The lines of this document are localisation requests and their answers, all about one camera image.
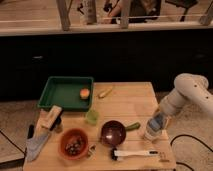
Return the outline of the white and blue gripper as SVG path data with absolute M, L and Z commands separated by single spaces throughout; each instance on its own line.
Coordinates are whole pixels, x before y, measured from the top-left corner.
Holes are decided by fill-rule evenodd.
M 162 131 L 167 127 L 169 117 L 157 111 L 147 122 L 144 137 L 149 141 L 154 141 L 162 135 Z

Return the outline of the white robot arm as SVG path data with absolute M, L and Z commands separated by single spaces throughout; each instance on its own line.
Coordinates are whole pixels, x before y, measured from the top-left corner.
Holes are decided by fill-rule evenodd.
M 208 91 L 205 76 L 182 73 L 175 77 L 174 88 L 159 103 L 157 110 L 148 120 L 143 137 L 154 141 L 162 135 L 171 117 L 179 114 L 187 101 L 198 105 L 213 117 L 213 95 Z

